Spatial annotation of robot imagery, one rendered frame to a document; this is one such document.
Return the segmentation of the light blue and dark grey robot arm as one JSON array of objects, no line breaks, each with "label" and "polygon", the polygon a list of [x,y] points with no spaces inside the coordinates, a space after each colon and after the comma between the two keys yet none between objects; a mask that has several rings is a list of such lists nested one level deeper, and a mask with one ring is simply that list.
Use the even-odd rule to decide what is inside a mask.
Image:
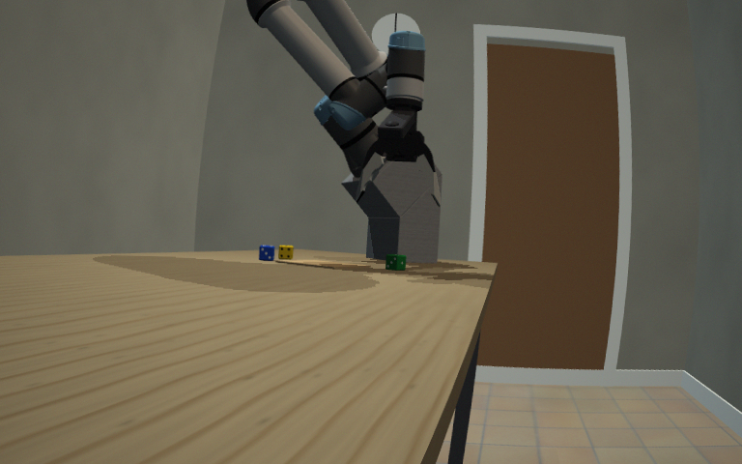
[{"label": "light blue and dark grey robot arm", "polygon": [[246,3],[254,21],[275,36],[326,94],[314,114],[360,178],[371,145],[378,138],[402,140],[415,122],[413,111],[392,110],[379,126],[372,117],[388,99],[424,101],[424,37],[394,32],[386,55],[373,45],[345,0],[299,1],[317,17],[350,70],[291,9],[290,0]]}]

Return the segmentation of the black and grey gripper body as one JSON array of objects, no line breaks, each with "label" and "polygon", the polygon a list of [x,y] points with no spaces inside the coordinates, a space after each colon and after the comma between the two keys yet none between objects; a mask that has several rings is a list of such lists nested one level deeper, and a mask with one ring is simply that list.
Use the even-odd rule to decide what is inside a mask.
[{"label": "black and grey gripper body", "polygon": [[407,98],[393,98],[386,101],[386,108],[390,110],[413,111],[415,118],[412,129],[408,131],[402,140],[382,139],[381,148],[386,153],[386,159],[390,161],[416,162],[417,139],[421,137],[424,142],[424,136],[420,131],[416,130],[417,111],[422,110],[422,102]]}]

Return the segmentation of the green die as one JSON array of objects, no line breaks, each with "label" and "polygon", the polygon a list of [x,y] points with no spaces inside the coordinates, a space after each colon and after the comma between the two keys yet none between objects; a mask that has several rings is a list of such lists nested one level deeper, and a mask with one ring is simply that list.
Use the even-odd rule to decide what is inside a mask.
[{"label": "green die", "polygon": [[406,255],[387,254],[385,268],[393,271],[405,271]]}]

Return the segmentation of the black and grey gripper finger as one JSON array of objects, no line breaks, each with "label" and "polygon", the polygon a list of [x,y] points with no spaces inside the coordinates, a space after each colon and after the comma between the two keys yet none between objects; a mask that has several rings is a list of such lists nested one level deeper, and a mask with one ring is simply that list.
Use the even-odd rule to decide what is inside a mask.
[{"label": "black and grey gripper finger", "polygon": [[382,139],[378,138],[378,140],[371,145],[366,154],[357,187],[356,202],[358,202],[361,196],[365,193],[366,186],[375,180],[379,174],[379,169],[384,165],[386,157],[383,157],[384,151],[381,148],[381,141]]},{"label": "black and grey gripper finger", "polygon": [[441,195],[439,190],[439,184],[437,174],[435,171],[433,156],[430,149],[422,141],[422,138],[417,139],[418,148],[416,150],[417,160],[415,162],[416,168],[421,171],[426,178],[426,184],[429,185],[432,191],[432,196],[435,199],[438,206],[441,206]]}]

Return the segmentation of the yellow die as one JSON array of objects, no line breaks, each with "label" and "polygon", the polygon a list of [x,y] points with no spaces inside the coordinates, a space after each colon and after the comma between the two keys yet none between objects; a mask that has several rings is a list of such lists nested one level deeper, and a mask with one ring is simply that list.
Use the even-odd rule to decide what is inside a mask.
[{"label": "yellow die", "polygon": [[293,246],[279,246],[279,253],[278,258],[279,259],[293,259]]}]

